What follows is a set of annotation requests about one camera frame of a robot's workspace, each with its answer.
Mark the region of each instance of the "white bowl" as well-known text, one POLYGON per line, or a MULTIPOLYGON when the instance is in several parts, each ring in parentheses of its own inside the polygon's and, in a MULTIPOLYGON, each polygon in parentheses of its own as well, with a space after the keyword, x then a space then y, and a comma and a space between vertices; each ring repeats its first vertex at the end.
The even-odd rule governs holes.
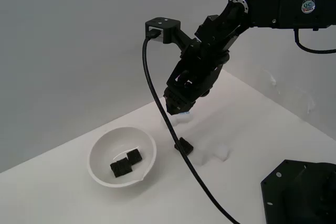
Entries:
POLYGON ((151 135, 135 127, 111 130, 99 138, 88 158, 88 171, 99 184, 107 187, 125 187, 142 181, 153 167, 156 144, 151 135), (127 152, 137 148, 142 161, 132 165, 133 171, 116 178, 110 164, 127 157, 127 152))

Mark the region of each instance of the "black bracket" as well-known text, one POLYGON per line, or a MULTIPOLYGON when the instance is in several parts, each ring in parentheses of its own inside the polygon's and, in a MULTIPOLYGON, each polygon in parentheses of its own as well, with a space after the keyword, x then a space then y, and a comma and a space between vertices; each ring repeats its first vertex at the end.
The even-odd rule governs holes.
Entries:
POLYGON ((261 183, 268 224, 335 224, 336 165, 283 161, 261 183))

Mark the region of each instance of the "black block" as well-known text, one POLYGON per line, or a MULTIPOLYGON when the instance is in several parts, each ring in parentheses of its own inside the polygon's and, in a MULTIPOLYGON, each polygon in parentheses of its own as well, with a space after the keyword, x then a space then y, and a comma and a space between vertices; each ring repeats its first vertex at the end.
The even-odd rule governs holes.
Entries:
POLYGON ((194 147, 187 141, 185 140, 183 137, 180 137, 180 144, 182 145, 182 148, 185 152, 186 155, 189 155, 193 150, 194 150, 194 147))
POLYGON ((132 166, 126 157, 115 163, 110 164, 110 167, 116 178, 133 171, 132 166))
POLYGON ((127 152, 128 161, 131 165, 135 165, 136 163, 142 161, 142 156, 138 149, 131 150, 127 152))

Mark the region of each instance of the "black cube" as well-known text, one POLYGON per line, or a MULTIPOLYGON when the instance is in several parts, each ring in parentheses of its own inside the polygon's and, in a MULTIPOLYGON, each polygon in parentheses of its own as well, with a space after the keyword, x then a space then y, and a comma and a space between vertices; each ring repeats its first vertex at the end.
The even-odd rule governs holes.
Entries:
POLYGON ((131 165, 135 165, 136 163, 142 161, 142 156, 138 149, 127 152, 127 157, 131 165))

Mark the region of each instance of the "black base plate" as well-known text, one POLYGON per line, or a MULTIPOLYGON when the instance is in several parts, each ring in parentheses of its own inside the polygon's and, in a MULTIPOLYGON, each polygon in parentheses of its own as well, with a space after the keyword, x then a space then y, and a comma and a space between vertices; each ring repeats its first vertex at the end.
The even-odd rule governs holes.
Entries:
POLYGON ((335 171, 336 165, 284 160, 261 182, 267 224, 292 223, 286 215, 282 193, 308 167, 329 174, 335 171))

